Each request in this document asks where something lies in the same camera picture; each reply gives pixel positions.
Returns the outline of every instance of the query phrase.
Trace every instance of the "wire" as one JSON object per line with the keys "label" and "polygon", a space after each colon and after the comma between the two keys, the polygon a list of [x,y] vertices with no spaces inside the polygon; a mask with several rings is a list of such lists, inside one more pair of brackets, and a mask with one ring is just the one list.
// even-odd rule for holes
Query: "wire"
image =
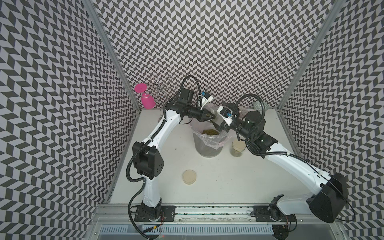
{"label": "wire", "polygon": [[160,222],[160,229],[159,229],[159,235],[161,234],[161,231],[163,230],[163,221],[164,221],[164,217],[165,217],[165,212],[163,212],[163,217],[161,218],[161,222]]}
{"label": "wire", "polygon": [[137,207],[140,207],[140,205],[131,206],[131,208],[133,208],[133,207],[136,207],[136,208],[137,208]]}
{"label": "wire", "polygon": [[352,221],[355,220],[355,218],[356,218],[356,212],[355,212],[355,210],[353,209],[352,205],[349,203],[349,201],[348,201],[347,199],[345,199],[345,201],[347,201],[348,205],[351,207],[351,209],[352,209],[352,211],[353,211],[353,217],[352,217],[351,220],[344,220],[344,219],[337,218],[337,217],[336,217],[336,219],[337,219],[337,220],[340,220],[340,221],[343,221],[343,222],[352,222]]}
{"label": "wire", "polygon": [[181,125],[190,124],[192,122],[193,118],[190,118],[190,119],[191,120],[189,122],[187,122],[187,123],[181,123],[181,121],[180,121],[179,124],[181,124]]}
{"label": "wire", "polygon": [[296,215],[295,215],[295,219],[296,219],[296,225],[295,225],[295,227],[292,230],[290,229],[291,228],[291,223],[289,223],[289,227],[288,227],[288,231],[289,232],[293,232],[297,228],[297,218],[296,218]]}
{"label": "wire", "polygon": [[146,239],[149,239],[149,240],[154,240],[156,239],[159,235],[156,235],[155,238],[153,238],[152,236],[147,236],[145,235],[136,225],[135,221],[133,220],[132,218],[132,214],[130,213],[130,210],[131,210],[131,204],[133,202],[133,200],[135,199],[135,197],[137,197],[143,190],[144,190],[144,187],[145,187],[145,182],[143,182],[143,185],[141,186],[141,189],[135,194],[133,195],[133,197],[131,198],[131,200],[129,201],[128,203],[128,216],[129,216],[129,220],[131,221],[133,227],[136,229],[136,231],[142,235],[143,237],[145,237]]}

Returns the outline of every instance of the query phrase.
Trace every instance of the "jar lid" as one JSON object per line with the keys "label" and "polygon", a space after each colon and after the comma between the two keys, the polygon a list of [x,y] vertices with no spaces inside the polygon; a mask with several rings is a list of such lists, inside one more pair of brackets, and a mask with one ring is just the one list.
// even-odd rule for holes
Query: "jar lid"
{"label": "jar lid", "polygon": [[196,181],[196,173],[193,170],[186,170],[183,173],[183,181],[190,185],[193,184]]}
{"label": "jar lid", "polygon": [[232,142],[232,147],[236,151],[243,151],[245,149],[245,141],[237,141],[236,139]]}

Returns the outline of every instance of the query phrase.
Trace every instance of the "glass jar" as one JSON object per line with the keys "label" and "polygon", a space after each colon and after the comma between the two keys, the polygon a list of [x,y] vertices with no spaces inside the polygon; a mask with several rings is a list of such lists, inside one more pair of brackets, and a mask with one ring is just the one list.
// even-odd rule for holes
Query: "glass jar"
{"label": "glass jar", "polygon": [[229,152],[234,157],[240,157],[241,155],[243,155],[244,149],[245,149],[245,142],[244,141],[238,141],[237,139],[235,139],[232,142],[232,145],[231,145],[231,148],[229,149]]}

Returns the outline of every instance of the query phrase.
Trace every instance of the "black and white zigzag wallpaper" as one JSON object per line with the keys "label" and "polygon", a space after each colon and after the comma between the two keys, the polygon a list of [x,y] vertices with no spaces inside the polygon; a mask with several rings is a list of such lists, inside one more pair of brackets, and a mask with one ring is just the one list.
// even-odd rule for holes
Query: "black and white zigzag wallpaper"
{"label": "black and white zigzag wallpaper", "polygon": [[383,17],[384,1],[347,1],[283,109],[304,155],[347,176],[352,239],[384,239]]}
{"label": "black and white zigzag wallpaper", "polygon": [[80,0],[0,10],[0,239],[82,237],[137,113]]}
{"label": "black and white zigzag wallpaper", "polygon": [[333,0],[93,2],[132,87],[147,83],[154,94],[151,75],[174,76],[173,96],[193,74],[215,104],[257,92],[276,106]]}

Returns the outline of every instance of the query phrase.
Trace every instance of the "clear plastic bag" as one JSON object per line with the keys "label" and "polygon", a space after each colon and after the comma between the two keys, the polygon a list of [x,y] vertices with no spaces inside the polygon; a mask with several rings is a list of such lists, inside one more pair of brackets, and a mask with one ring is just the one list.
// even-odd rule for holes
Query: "clear plastic bag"
{"label": "clear plastic bag", "polygon": [[[218,106],[213,104],[207,104],[204,108],[211,111],[213,114],[216,114],[216,110],[218,109]],[[217,117],[217,119],[214,119],[214,121],[219,121],[220,116]],[[195,134],[206,146],[211,147],[213,149],[219,149],[220,147],[223,147],[225,143],[228,142],[228,140],[231,138],[228,136],[228,133],[226,131],[221,131],[218,135],[208,135],[208,134],[202,134],[204,130],[207,129],[214,129],[215,126],[209,122],[199,122],[196,119],[193,120],[190,123],[190,127],[192,129],[193,134]]]}
{"label": "clear plastic bag", "polygon": [[[265,110],[268,110],[271,108],[266,101],[263,101],[263,103],[265,106]],[[253,109],[256,111],[259,111],[260,113],[262,112],[262,106],[259,101],[256,101],[253,103]]]}

